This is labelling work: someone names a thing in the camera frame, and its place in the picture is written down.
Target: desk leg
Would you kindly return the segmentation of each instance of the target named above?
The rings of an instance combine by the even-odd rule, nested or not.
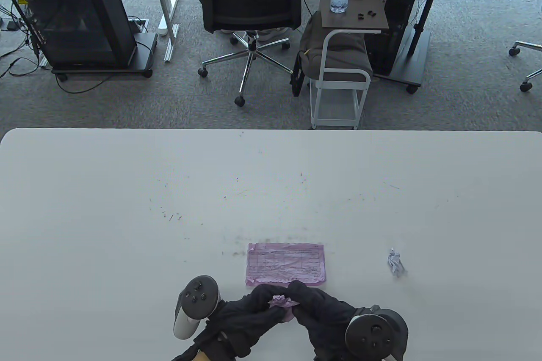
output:
[[[417,24],[414,25],[414,38],[412,38],[412,42],[410,43],[410,48],[408,49],[408,56],[411,57],[414,55],[414,51],[416,51],[416,45],[418,45],[418,40],[420,39],[420,36],[423,32],[423,27],[426,24],[427,16],[429,15],[429,10],[431,9],[431,5],[433,4],[433,0],[427,0],[426,5],[423,7],[422,15],[420,17],[420,20]]]

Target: small side table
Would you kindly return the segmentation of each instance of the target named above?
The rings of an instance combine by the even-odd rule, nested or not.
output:
[[[370,77],[366,76],[365,82],[339,82],[324,80],[324,72],[346,73],[345,69],[333,69],[325,67],[327,47],[329,40],[339,33],[349,34],[380,34],[387,30],[387,18],[384,12],[384,0],[348,0],[348,9],[343,14],[335,14],[329,9],[331,0],[320,0],[320,13],[322,27],[331,28],[327,34],[322,48],[322,65],[318,80],[309,78],[310,89],[310,121],[312,127],[318,125],[345,126],[358,128],[363,105],[367,96]],[[371,17],[368,12],[376,13]],[[354,70],[363,74],[360,69]],[[358,91],[362,92],[358,100]]]

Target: brown tabletop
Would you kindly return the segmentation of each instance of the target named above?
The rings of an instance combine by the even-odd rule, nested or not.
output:
[[[384,13],[383,0],[348,0],[348,8],[343,14],[335,14],[329,10],[331,0],[320,0],[322,26],[344,30],[387,30],[387,18]],[[368,11],[376,13],[374,17]]]

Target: white metal frame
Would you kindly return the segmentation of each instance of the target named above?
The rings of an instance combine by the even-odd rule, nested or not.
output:
[[[363,105],[365,104],[365,98],[369,86],[371,85],[370,75],[363,69],[351,69],[351,68],[333,68],[326,66],[327,45],[329,40],[336,34],[380,34],[380,30],[333,30],[324,39],[322,46],[322,59],[320,61],[320,75],[318,80],[309,78],[309,91],[310,91],[310,122],[313,129],[318,125],[331,125],[331,126],[352,126],[355,130],[358,129],[360,119],[362,117]],[[337,80],[324,80],[324,73],[358,73],[365,77],[364,82],[341,82]],[[314,109],[312,106],[313,99],[313,86],[316,87],[316,102]],[[320,118],[320,101],[323,90],[352,90],[352,99],[354,102],[354,119],[340,119],[340,118]],[[358,90],[362,91],[361,100],[358,102]]]
[[[177,37],[177,32],[179,30],[179,24],[173,24],[171,19],[175,12],[175,7],[178,0],[160,0],[160,5],[162,7],[162,19],[160,26],[162,27],[162,32],[164,30],[163,25],[165,25],[166,33],[169,36],[168,47],[166,48],[166,53],[164,56],[164,61],[171,61],[171,55],[173,54],[175,39]]]

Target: black desk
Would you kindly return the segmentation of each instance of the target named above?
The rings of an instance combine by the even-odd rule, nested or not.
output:
[[[414,94],[422,84],[423,73],[426,68],[426,56],[429,47],[430,33],[424,32],[427,16],[433,0],[426,0],[420,20],[414,25],[414,30],[405,31],[405,44],[399,50],[391,73],[382,78],[394,82],[407,84],[407,92]]]

